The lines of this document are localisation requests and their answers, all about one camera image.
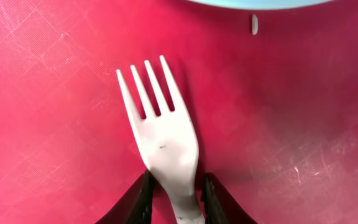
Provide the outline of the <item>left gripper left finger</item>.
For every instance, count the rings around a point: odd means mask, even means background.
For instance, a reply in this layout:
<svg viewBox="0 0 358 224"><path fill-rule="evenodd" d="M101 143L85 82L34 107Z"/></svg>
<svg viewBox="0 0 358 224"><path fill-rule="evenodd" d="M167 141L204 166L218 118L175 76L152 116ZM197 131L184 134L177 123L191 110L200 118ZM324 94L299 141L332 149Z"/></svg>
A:
<svg viewBox="0 0 358 224"><path fill-rule="evenodd" d="M151 224L156 183L146 170L96 224Z"/></svg>

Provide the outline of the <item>rice and peanut scraps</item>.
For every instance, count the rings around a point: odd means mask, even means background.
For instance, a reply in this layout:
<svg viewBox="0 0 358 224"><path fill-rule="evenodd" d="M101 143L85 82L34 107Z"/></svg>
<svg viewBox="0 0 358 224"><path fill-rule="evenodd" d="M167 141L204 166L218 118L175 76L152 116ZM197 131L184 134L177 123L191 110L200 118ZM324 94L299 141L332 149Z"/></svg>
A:
<svg viewBox="0 0 358 224"><path fill-rule="evenodd" d="M256 35L259 30L259 20L255 14L252 15L251 19L251 32L253 35Z"/></svg>

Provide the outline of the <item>light blue round plate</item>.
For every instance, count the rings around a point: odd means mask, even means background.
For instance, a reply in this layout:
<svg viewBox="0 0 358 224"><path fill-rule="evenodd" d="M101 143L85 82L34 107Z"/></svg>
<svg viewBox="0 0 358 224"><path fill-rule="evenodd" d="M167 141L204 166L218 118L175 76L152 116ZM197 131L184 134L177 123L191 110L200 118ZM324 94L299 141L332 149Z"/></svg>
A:
<svg viewBox="0 0 358 224"><path fill-rule="evenodd" d="M279 10L323 4L332 0L190 0L229 9Z"/></svg>

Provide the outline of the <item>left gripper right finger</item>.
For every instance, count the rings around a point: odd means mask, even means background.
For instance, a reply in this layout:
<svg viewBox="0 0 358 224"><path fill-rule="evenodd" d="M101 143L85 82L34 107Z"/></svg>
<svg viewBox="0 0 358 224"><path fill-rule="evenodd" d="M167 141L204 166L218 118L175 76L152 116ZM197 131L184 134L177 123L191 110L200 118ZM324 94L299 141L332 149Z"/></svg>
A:
<svg viewBox="0 0 358 224"><path fill-rule="evenodd" d="M257 224L210 172L204 175L201 201L204 203L205 224Z"/></svg>

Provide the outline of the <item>white plastic fork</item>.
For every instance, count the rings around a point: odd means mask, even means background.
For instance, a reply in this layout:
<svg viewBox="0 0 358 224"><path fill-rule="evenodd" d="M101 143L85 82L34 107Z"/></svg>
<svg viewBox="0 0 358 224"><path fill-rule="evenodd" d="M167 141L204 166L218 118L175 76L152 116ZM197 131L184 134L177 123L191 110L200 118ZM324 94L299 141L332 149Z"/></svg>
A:
<svg viewBox="0 0 358 224"><path fill-rule="evenodd" d="M177 223L204 224L195 194L199 146L185 102L164 56L160 57L174 110L167 105L154 70L144 64L161 115L157 116L134 65L132 76L145 111L142 119L120 70L116 72L132 132L146 168L164 188Z"/></svg>

